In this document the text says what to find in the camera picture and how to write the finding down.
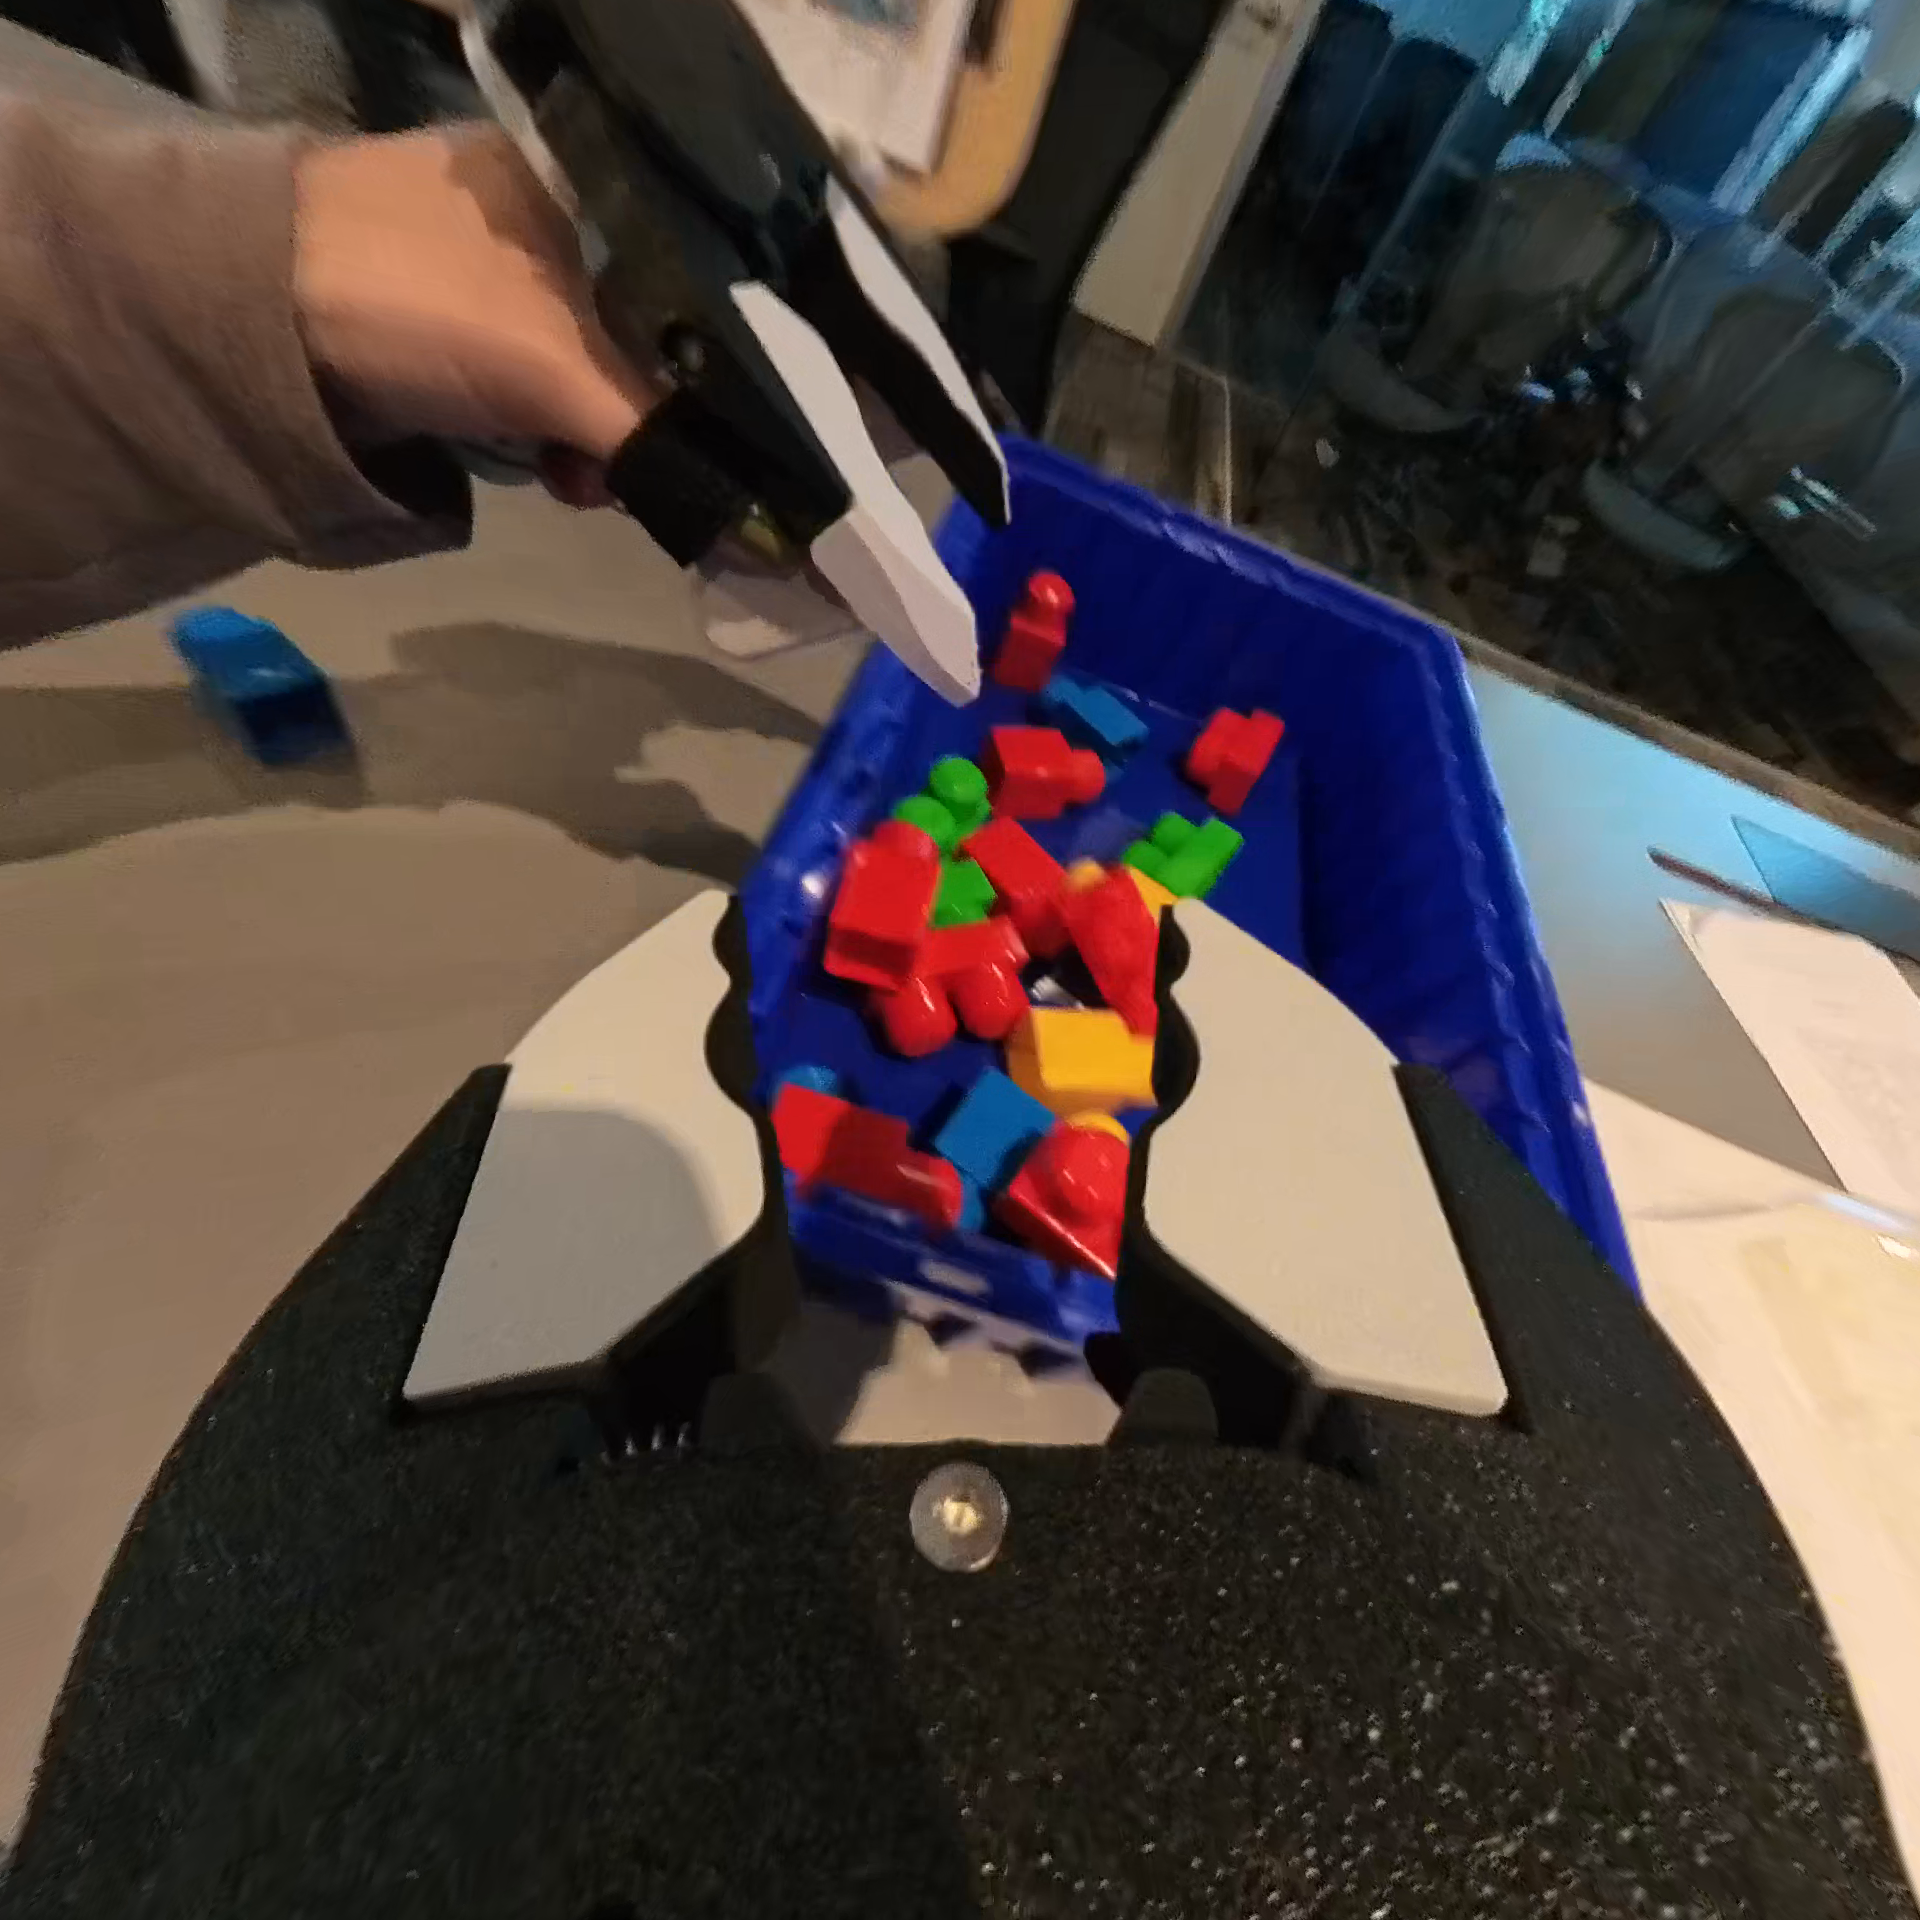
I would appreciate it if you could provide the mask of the grey office chair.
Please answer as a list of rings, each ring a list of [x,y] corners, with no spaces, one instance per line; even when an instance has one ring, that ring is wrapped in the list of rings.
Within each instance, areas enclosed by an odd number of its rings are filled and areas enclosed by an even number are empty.
[[[1666,265],[1673,229],[1581,161],[1524,161],[1480,186],[1440,257],[1398,373],[1418,438],[1460,432],[1552,350],[1611,324]]]

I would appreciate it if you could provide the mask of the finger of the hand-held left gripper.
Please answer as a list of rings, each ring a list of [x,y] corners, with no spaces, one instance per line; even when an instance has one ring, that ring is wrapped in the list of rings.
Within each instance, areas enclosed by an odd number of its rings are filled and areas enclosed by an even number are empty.
[[[931,690],[969,707],[981,692],[977,613],[880,457],[849,376],[770,288],[741,281],[732,298],[849,489],[849,510],[810,542],[811,565]]]
[[[1003,529],[1010,476],[977,386],[864,201],[841,180],[824,186],[818,331],[973,514]]]

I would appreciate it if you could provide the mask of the white paper sheet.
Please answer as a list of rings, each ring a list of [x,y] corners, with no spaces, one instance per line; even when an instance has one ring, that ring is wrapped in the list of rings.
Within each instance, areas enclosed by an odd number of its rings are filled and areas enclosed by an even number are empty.
[[[1664,912],[1763,1056],[1835,1184],[1917,1216],[1917,996],[1857,936],[1734,905]]]

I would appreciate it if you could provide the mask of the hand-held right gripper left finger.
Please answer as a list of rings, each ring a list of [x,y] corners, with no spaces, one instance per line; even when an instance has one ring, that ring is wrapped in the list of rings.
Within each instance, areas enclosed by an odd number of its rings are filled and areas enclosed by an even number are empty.
[[[757,1102],[744,904],[704,890],[517,1043],[402,1380],[412,1408],[604,1389],[698,1403],[801,1300]]]

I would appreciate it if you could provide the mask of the person's left hand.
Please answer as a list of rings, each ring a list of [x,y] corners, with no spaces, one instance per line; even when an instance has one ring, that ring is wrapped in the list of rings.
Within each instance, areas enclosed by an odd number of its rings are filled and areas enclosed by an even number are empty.
[[[296,164],[296,310],[314,369],[395,438],[521,444],[576,510],[656,409],[560,206],[492,123],[356,136]]]

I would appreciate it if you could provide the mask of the person's left forearm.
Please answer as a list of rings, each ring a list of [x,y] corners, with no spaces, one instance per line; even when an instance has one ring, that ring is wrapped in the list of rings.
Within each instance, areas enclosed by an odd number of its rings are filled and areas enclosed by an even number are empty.
[[[468,545],[438,444],[381,437],[298,324],[300,129],[5,91],[2,641],[130,618],[266,560]]]

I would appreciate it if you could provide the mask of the printed instruction sheet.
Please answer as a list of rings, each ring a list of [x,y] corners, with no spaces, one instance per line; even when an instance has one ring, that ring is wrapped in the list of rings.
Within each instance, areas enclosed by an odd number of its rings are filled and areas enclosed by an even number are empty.
[[[923,173],[939,156],[977,2],[741,2],[830,142]]]

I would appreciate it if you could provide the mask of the blue single-stud block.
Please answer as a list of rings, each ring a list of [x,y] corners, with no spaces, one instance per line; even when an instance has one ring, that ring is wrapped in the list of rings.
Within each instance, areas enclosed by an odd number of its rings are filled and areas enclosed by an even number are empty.
[[[352,755],[328,672],[270,619],[188,608],[169,621],[166,637],[201,707],[251,761],[286,769]]]

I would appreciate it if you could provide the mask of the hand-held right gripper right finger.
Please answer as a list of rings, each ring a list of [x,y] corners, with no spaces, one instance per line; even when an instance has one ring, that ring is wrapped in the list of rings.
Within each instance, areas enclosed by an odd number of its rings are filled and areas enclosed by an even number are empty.
[[[1162,963],[1169,1090],[1126,1200],[1140,1256],[1317,1388],[1501,1412],[1501,1363],[1397,1056],[1209,904],[1165,912]]]

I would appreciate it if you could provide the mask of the blue plastic bin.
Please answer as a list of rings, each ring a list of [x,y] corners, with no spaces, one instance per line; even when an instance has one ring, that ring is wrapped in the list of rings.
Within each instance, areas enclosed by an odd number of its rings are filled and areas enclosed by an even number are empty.
[[[982,642],[1037,571],[1074,597],[1044,694],[995,682],[945,704],[886,650],[856,672],[741,886],[758,1090],[805,1069],[933,1149],[997,1043],[965,1026],[906,1059],[868,993],[826,968],[849,852],[928,797],[949,760],[987,769],[997,729],[1056,729],[1072,692],[1144,739],[1102,790],[1019,830],[1058,868],[1121,861],[1165,816],[1218,810],[1189,780],[1217,713],[1273,713],[1280,746],[1208,904],[1317,979],[1403,1065],[1437,1069],[1620,1283],[1638,1277],[1561,998],[1532,917],[1466,664],[1449,633],[1278,549],[1179,512],[1060,450],[1005,438],[1013,521],[954,502],[936,537]]]

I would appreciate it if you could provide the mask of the pile of colourful toy blocks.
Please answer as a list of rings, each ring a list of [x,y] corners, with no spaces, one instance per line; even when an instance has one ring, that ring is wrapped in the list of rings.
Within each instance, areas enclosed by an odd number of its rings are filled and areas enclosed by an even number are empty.
[[[973,1046],[971,1074],[931,1128],[811,1062],[782,1069],[770,1106],[793,1195],[850,1200],[931,1240],[998,1232],[1113,1283],[1126,1118],[1156,1108],[1162,925],[1238,854],[1235,820],[1286,724],[1213,709],[1174,769],[1205,814],[1173,810],[1113,860],[1060,861],[1035,828],[1090,812],[1153,744],[1139,709],[1066,672],[1072,613],[1060,574],[1029,576],[989,666],[1021,718],[936,760],[856,838],[826,912],[824,972],[861,993],[875,1040],[910,1065]]]

